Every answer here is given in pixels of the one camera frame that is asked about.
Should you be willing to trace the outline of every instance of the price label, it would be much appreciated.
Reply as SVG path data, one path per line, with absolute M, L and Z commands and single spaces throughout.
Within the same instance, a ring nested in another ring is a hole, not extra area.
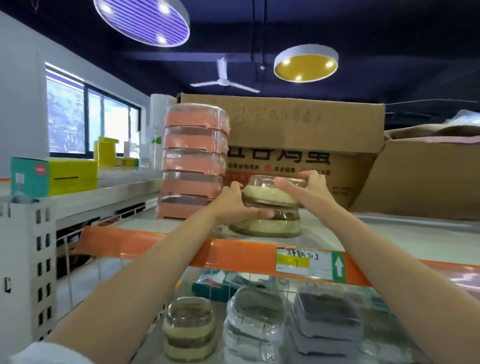
M 276 271 L 335 282 L 347 282 L 345 259 L 342 252 L 277 248 Z

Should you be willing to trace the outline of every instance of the pink container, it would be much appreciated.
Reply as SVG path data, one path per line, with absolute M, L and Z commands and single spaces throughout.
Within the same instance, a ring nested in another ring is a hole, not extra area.
M 164 149 L 199 149 L 227 155 L 227 136 L 219 130 L 199 126 L 172 126 L 165 129 Z
M 198 172 L 164 172 L 162 176 L 162 195 L 190 194 L 217 198 L 222 192 L 223 182 L 220 176 L 209 176 Z
M 225 174 L 223 154 L 196 149 L 166 149 L 163 151 L 163 171 L 200 172 L 210 176 Z
M 202 104 L 176 104 L 168 107 L 166 127 L 202 126 L 204 128 L 230 132 L 228 115 L 218 106 Z
M 211 199 L 199 196 L 160 196 L 157 218 L 188 218 L 207 206 Z

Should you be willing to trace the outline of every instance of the wall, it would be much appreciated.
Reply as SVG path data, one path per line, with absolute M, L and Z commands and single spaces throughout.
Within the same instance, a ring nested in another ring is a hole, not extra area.
M 12 156 L 48 156 L 45 62 L 142 107 L 148 125 L 149 96 L 0 12 L 0 179 L 10 177 Z

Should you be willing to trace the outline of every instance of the ceiling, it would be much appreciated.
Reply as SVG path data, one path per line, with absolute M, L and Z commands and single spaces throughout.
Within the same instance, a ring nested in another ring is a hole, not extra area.
M 32 3 L 38 1 L 38 9 Z M 135 42 L 108 26 L 93 0 L 0 0 L 0 10 L 140 91 L 254 96 L 216 80 L 216 59 L 255 96 L 387 105 L 387 126 L 442 122 L 480 111 L 480 2 L 476 0 L 182 0 L 190 39 L 173 49 Z M 274 76 L 275 56 L 318 43 L 339 53 L 338 71 L 307 84 Z

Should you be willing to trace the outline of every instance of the round pendant light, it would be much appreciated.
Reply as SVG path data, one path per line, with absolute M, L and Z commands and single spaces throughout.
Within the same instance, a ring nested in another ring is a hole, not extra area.
M 108 25 L 156 47 L 177 47 L 190 36 L 190 18 L 180 0 L 94 0 Z
M 285 81 L 304 83 L 323 80 L 338 68 L 338 53 L 320 44 L 288 48 L 275 57 L 274 72 Z

